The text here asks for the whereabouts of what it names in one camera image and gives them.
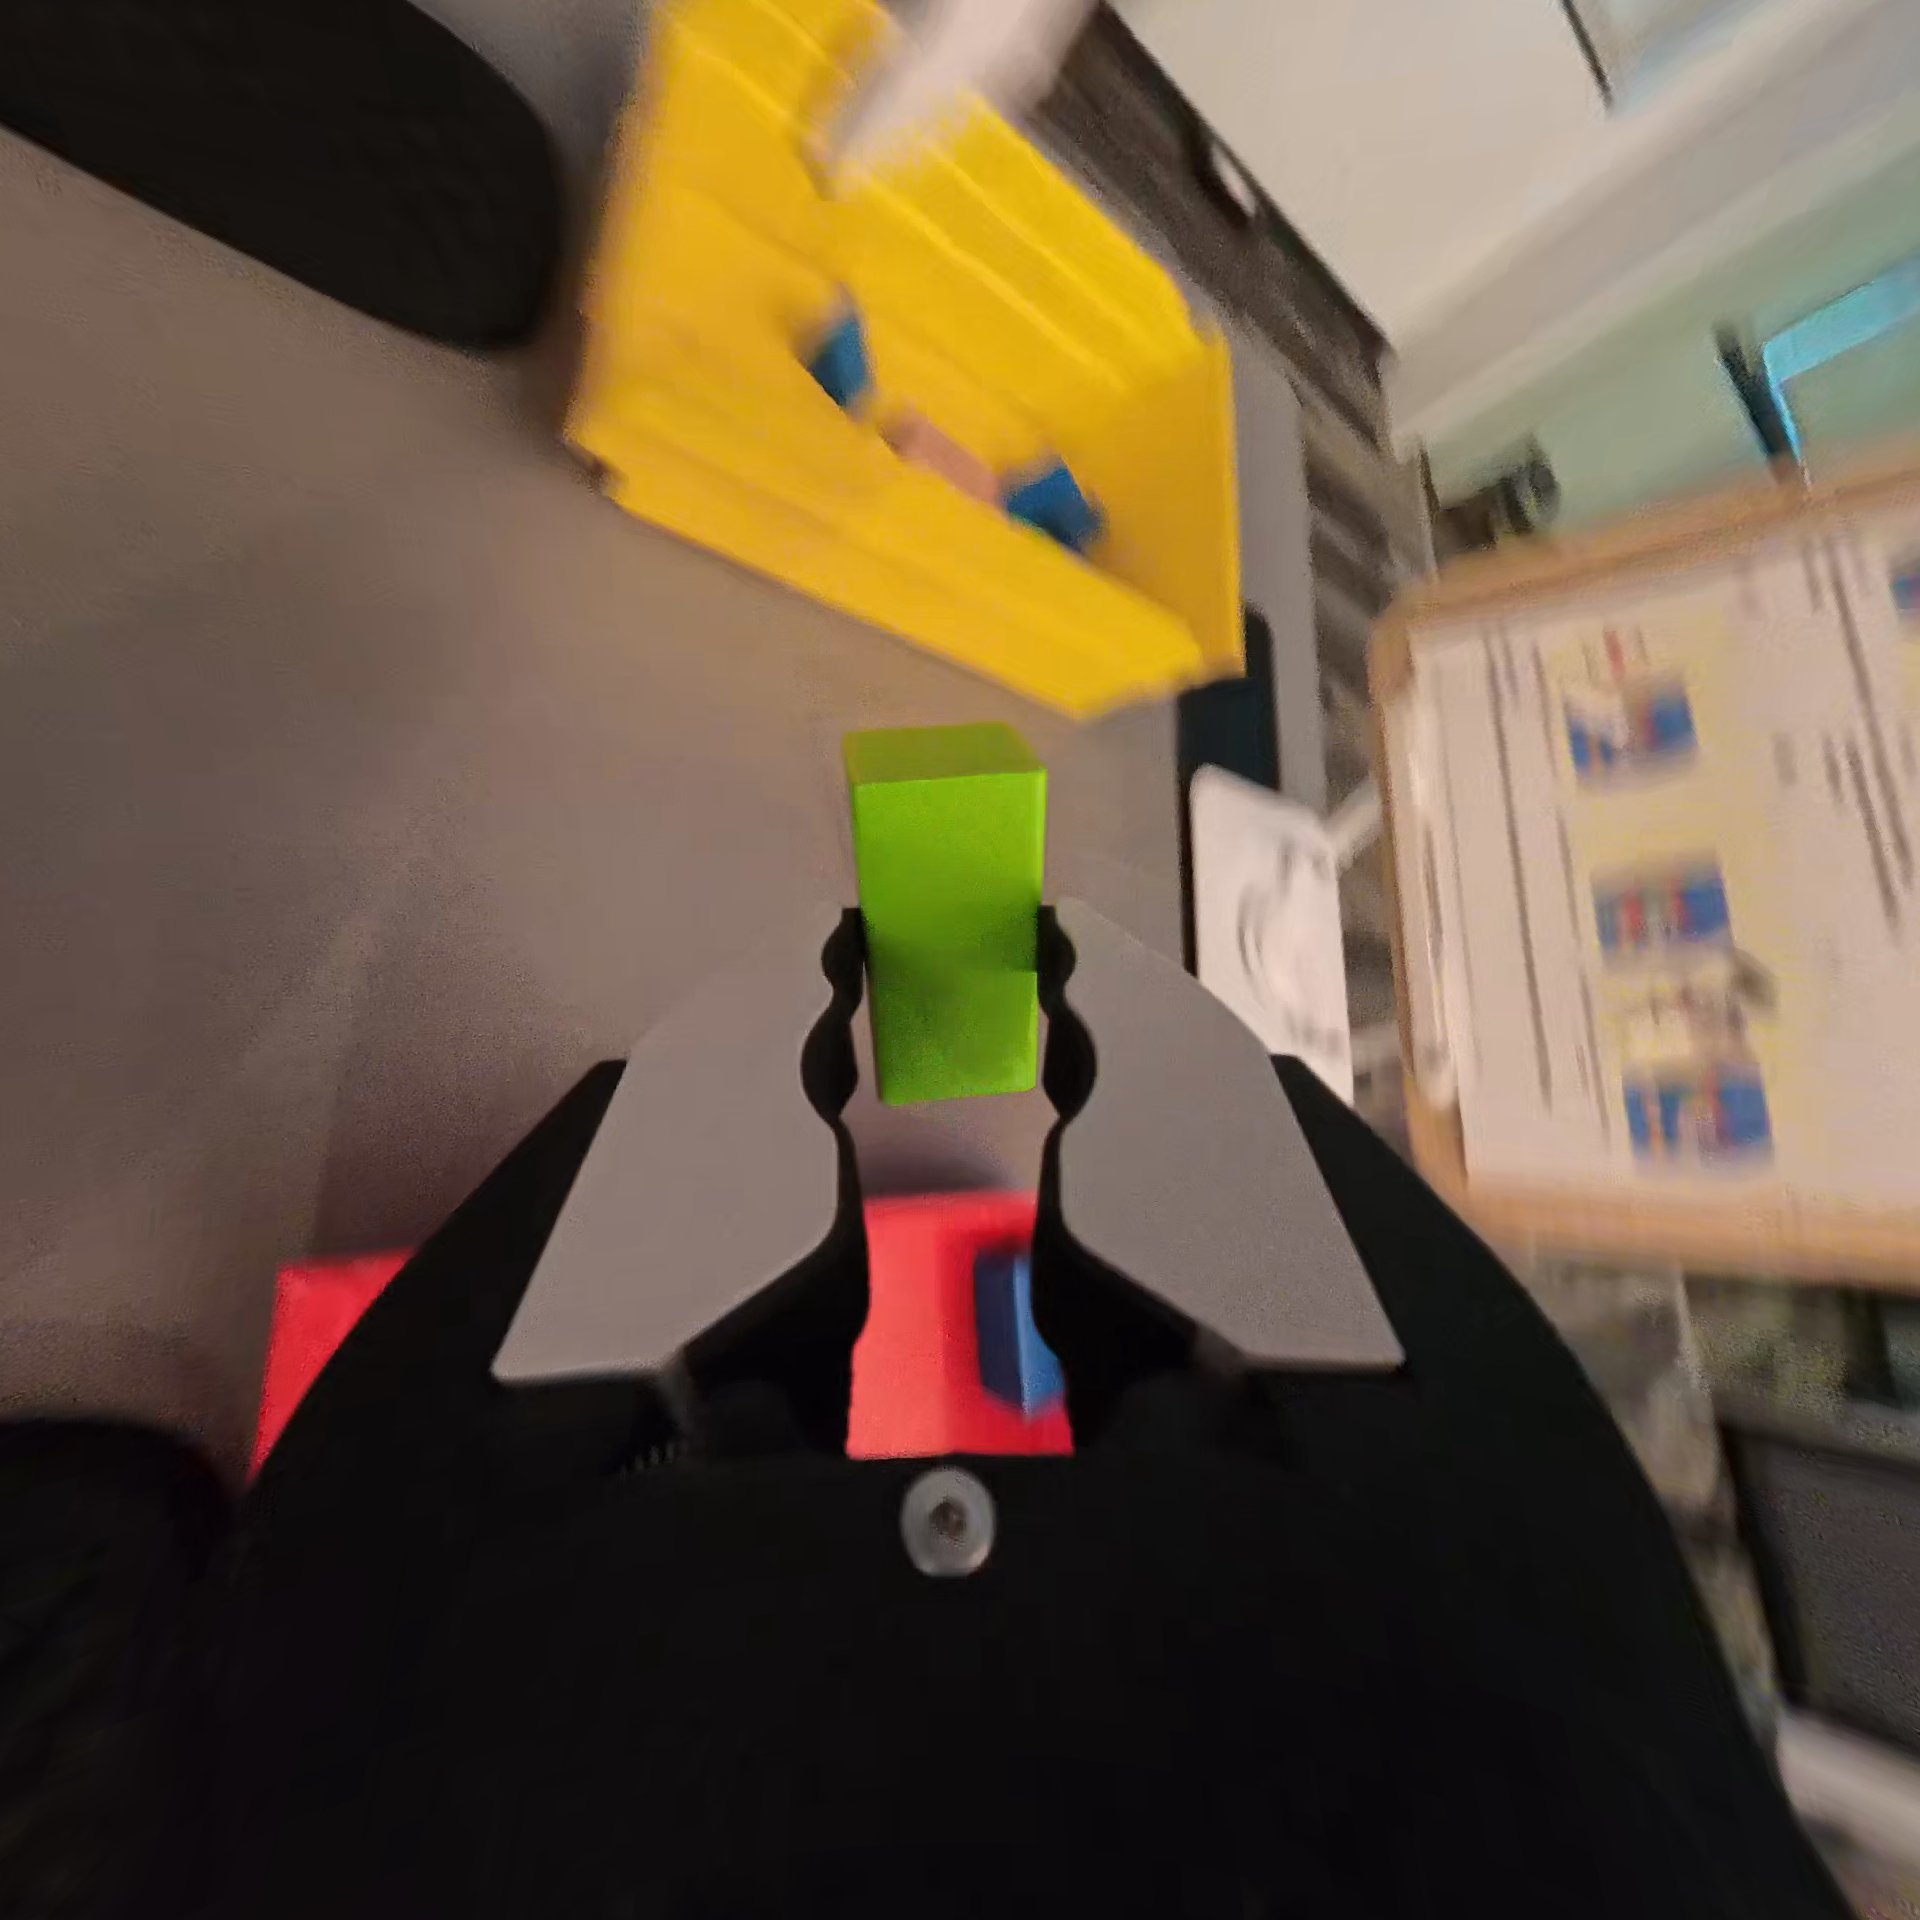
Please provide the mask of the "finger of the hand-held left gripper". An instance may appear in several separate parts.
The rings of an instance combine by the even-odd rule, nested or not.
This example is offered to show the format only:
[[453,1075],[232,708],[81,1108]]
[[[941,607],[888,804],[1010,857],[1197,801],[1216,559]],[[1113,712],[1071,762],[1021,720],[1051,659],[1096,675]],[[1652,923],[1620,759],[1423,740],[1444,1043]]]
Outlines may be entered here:
[[818,176],[876,176],[978,106],[1021,116],[1051,91],[1090,2],[914,2],[881,14],[816,137]]

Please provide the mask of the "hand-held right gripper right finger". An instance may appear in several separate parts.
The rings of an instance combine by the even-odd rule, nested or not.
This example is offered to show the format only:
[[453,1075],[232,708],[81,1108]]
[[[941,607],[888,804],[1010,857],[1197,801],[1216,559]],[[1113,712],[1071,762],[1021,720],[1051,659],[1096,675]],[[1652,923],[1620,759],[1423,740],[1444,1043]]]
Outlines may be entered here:
[[1036,1316],[1073,1430],[1165,1377],[1392,1377],[1405,1359],[1259,1039],[1089,903],[1040,912]]

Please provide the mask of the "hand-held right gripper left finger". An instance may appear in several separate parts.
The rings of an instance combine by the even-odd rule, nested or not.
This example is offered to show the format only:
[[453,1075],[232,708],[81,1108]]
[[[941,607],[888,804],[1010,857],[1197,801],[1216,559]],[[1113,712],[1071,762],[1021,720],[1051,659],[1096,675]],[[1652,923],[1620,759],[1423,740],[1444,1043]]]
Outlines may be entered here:
[[738,1388],[847,1438],[871,1258],[847,1107],[859,915],[812,905],[636,1040],[495,1356],[637,1382],[695,1433]]

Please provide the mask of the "red plastic bin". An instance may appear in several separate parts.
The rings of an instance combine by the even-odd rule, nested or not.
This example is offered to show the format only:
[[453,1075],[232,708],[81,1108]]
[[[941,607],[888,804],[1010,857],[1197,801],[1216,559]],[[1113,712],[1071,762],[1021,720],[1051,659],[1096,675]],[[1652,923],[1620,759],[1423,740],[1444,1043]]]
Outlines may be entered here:
[[[867,1204],[871,1311],[855,1345],[849,1451],[876,1457],[1067,1457],[1065,1400],[1024,1419],[976,1379],[972,1266],[995,1247],[1032,1255],[1034,1191],[941,1191]],[[247,1473],[256,1476],[305,1395],[410,1250],[288,1264],[276,1275]]]

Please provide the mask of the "beige long wooden block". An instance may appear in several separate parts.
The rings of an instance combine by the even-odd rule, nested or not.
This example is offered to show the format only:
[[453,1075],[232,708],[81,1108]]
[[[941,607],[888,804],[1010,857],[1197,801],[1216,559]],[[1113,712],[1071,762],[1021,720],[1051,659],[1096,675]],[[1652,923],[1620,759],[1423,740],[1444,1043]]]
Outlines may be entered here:
[[904,464],[940,478],[991,510],[1001,506],[1001,480],[992,464],[923,414],[900,412],[891,417],[881,436]]

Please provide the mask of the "green wooden block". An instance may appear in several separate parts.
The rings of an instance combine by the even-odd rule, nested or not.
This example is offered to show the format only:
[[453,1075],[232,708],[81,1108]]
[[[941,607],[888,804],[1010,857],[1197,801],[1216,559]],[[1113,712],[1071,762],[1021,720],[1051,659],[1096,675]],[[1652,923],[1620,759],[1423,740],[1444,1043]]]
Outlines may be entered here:
[[1000,723],[852,732],[843,763],[881,1103],[1032,1091],[1047,769]]

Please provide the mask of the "yellow plastic bin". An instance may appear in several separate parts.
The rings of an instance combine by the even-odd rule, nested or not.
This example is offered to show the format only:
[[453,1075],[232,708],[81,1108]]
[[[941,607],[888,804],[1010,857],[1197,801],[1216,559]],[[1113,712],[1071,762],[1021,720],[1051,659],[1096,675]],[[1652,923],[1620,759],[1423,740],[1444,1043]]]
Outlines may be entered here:
[[[624,513],[1058,713],[1243,666],[1225,336],[986,106],[825,194],[815,145],[881,6],[655,6],[583,278],[567,443]],[[809,345],[847,307],[876,399]],[[904,464],[917,412],[1000,476],[1063,459],[1106,514],[1077,555]]]

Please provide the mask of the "clear glass dish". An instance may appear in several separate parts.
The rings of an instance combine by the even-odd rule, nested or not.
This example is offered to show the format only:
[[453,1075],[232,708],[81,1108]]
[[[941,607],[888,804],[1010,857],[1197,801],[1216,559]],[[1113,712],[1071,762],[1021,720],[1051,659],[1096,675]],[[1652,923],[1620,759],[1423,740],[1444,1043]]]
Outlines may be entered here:
[[1320,833],[1259,844],[1235,882],[1241,1018],[1271,1055],[1332,1080],[1352,1065],[1337,862]]

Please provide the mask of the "framed instruction board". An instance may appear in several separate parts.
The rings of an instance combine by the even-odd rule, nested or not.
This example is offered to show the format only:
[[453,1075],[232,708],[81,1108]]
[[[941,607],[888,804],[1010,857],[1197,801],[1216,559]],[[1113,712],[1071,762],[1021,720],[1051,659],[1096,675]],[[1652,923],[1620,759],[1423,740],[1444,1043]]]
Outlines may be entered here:
[[1453,622],[1529,608],[1738,559],[1761,542],[1916,513],[1916,456],[1808,480],[1765,478],[1697,496],[1589,534],[1524,538],[1451,561],[1404,590],[1378,617],[1370,647],[1377,774],[1384,809],[1391,939],[1399,1033],[1418,1169],[1489,1239],[1527,1252],[1680,1264],[1697,1273],[1778,1275],[1916,1295],[1916,1204],[1864,1207],[1776,1185],[1669,1190],[1648,1182],[1481,1185],[1466,1171],[1443,1065],[1429,1059],[1437,1016],[1426,1011],[1409,770],[1399,740],[1411,647]]

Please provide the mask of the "printed instruction sheet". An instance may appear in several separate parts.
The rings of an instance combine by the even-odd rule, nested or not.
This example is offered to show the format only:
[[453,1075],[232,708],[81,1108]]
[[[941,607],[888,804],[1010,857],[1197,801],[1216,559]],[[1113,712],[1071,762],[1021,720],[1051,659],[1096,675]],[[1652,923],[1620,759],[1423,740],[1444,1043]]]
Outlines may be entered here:
[[1916,1204],[1916,575],[1893,513],[1413,642],[1469,1177]]

